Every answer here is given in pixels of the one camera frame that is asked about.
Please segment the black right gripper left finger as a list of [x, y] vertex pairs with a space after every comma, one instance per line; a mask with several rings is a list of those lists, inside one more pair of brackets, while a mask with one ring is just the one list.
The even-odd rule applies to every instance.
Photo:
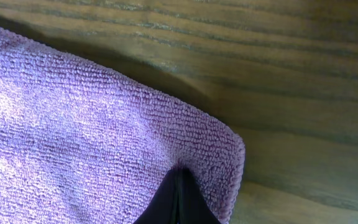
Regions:
[[149, 205], [134, 224], [177, 224], [177, 171], [168, 171]]

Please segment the purple microfiber cloth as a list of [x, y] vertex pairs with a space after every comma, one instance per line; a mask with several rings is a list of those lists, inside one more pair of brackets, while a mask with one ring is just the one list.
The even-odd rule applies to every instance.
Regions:
[[181, 167], [227, 223], [245, 154], [198, 108], [0, 27], [0, 223], [133, 223]]

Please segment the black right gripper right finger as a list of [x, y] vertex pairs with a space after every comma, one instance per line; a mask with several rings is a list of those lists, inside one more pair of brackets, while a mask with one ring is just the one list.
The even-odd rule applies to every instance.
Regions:
[[179, 224], [220, 224], [189, 169], [179, 170], [177, 187]]

